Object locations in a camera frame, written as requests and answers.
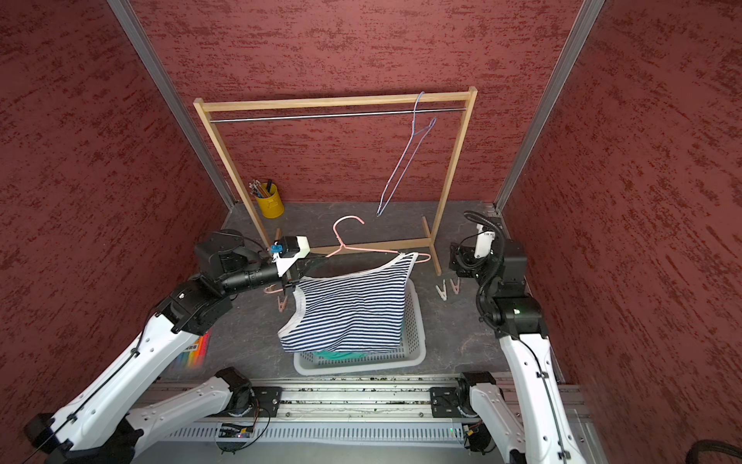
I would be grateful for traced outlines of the striped tank top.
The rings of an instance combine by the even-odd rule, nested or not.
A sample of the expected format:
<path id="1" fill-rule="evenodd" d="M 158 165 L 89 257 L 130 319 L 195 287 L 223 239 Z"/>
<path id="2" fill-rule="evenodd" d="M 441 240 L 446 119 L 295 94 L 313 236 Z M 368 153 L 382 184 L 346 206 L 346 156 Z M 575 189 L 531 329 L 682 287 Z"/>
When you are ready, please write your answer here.
<path id="1" fill-rule="evenodd" d="M 296 310 L 277 335 L 288 353 L 383 353 L 401 344 L 407 283 L 419 255 L 402 253 L 371 270 L 304 278 Z"/>

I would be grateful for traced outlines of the pink clothespin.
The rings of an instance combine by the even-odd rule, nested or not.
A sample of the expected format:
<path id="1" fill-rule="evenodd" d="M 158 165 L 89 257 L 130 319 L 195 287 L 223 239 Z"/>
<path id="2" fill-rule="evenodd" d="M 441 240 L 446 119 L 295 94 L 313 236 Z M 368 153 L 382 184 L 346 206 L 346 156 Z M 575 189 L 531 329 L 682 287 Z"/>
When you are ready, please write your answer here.
<path id="1" fill-rule="evenodd" d="M 289 296 L 287 294 L 281 294 L 276 297 L 277 307 L 280 312 L 284 312 L 287 309 L 289 303 Z"/>
<path id="2" fill-rule="evenodd" d="M 449 283 L 453 294 L 459 295 L 461 293 L 461 278 L 456 278 L 455 280 L 451 278 Z"/>

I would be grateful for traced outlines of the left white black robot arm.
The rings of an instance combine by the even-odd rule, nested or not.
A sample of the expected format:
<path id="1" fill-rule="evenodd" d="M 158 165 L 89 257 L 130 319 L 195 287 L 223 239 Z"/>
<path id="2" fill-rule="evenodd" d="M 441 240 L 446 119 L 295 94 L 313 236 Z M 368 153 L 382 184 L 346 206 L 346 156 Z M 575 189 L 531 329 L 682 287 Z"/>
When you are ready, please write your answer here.
<path id="1" fill-rule="evenodd" d="M 199 272 L 154 308 L 142 331 L 109 367 L 56 413 L 36 415 L 24 433 L 48 463 L 129 463 L 158 439 L 221 412 L 255 412 L 251 382 L 220 369 L 206 383 L 133 410 L 143 392 L 183 351 L 205 336 L 241 293 L 299 281 L 297 262 L 311 252 L 305 236 L 285 236 L 262 251 L 231 229 L 211 233 L 194 248 Z"/>

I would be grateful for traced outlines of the pink wire hanger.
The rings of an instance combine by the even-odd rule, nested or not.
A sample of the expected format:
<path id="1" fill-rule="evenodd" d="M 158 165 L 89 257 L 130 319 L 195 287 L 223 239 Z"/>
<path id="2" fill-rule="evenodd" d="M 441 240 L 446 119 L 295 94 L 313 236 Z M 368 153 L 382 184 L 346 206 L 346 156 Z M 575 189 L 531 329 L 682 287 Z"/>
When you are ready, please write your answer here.
<path id="1" fill-rule="evenodd" d="M 342 239 L 338 231 L 338 226 L 339 224 L 341 224 L 341 222 L 344 222 L 344 220 L 355 220 L 356 222 L 360 224 L 364 224 L 364 221 L 358 216 L 342 217 L 339 220 L 337 220 L 332 226 L 332 231 L 334 232 L 335 239 L 338 241 L 338 245 L 327 246 L 327 247 L 311 247 L 310 251 L 314 252 L 315 254 L 333 257 L 334 255 L 339 255 L 339 254 L 371 253 L 371 252 L 394 254 L 394 253 L 399 253 L 401 251 L 407 251 L 407 249 L 427 249 L 427 252 L 422 253 L 423 259 L 420 262 L 421 263 L 432 262 L 434 265 L 436 275 L 440 276 L 442 274 L 442 267 L 441 267 L 440 259 L 438 257 L 438 253 L 435 247 L 435 237 L 428 223 L 427 218 L 425 217 L 421 218 L 422 229 L 423 229 L 423 236 L 421 238 L 391 240 L 391 241 L 382 241 L 382 242 L 368 242 L 368 243 L 359 243 L 359 244 L 348 244 Z"/>

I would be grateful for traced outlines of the white clothespin top striped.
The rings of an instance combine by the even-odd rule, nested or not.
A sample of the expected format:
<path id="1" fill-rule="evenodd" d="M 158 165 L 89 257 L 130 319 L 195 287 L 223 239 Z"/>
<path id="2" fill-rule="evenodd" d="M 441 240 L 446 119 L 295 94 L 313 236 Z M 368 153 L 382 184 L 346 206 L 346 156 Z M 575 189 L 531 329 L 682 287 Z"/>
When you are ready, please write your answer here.
<path id="1" fill-rule="evenodd" d="M 445 280 L 442 280 L 442 283 L 436 286 L 436 291 L 442 301 L 446 302 L 448 300 L 448 287 Z"/>

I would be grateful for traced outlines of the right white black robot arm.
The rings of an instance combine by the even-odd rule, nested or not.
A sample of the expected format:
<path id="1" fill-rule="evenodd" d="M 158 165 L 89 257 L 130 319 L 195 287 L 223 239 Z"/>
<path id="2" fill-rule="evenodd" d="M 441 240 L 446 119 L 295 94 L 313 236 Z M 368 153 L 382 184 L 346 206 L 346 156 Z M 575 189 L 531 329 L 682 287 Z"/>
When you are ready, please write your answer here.
<path id="1" fill-rule="evenodd" d="M 483 454 L 498 452 L 505 463 L 583 463 L 558 390 L 545 318 L 527 289 L 523 246 L 506 236 L 497 218 L 475 211 L 464 216 L 477 226 L 475 244 L 452 245 L 449 266 L 459 278 L 477 283 L 478 319 L 500 344 L 519 405 L 513 413 L 489 376 L 464 375 L 460 410 L 479 419 L 468 446 Z"/>

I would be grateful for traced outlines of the green tank top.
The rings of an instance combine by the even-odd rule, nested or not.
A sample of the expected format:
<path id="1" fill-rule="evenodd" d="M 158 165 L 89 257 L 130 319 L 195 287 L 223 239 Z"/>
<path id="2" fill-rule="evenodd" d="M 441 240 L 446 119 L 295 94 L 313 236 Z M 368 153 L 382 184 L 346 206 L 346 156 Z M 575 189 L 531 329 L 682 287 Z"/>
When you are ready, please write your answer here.
<path id="1" fill-rule="evenodd" d="M 345 362 L 363 359 L 366 357 L 366 353 L 321 351 L 316 352 L 315 356 L 322 360 Z"/>

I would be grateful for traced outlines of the light blue wire hanger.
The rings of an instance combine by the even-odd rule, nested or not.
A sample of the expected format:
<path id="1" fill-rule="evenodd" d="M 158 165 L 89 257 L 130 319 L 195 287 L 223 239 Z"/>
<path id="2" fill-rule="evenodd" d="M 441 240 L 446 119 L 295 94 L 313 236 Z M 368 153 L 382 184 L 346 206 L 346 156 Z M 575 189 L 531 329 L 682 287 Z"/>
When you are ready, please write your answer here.
<path id="1" fill-rule="evenodd" d="M 399 189 L 399 186 L 410 169 L 423 141 L 427 139 L 429 133 L 431 133 L 432 129 L 434 129 L 437 124 L 438 118 L 433 117 L 427 125 L 419 128 L 417 116 L 419 116 L 419 105 L 424 96 L 425 92 L 420 92 L 415 99 L 410 136 L 401 156 L 396 162 L 395 168 L 392 170 L 392 173 L 390 173 L 390 177 L 388 177 L 388 181 L 386 181 L 386 185 L 382 190 L 376 211 L 377 218 L 380 218 L 386 212 L 386 208 L 388 208 L 388 205 L 390 205 L 396 191 Z"/>

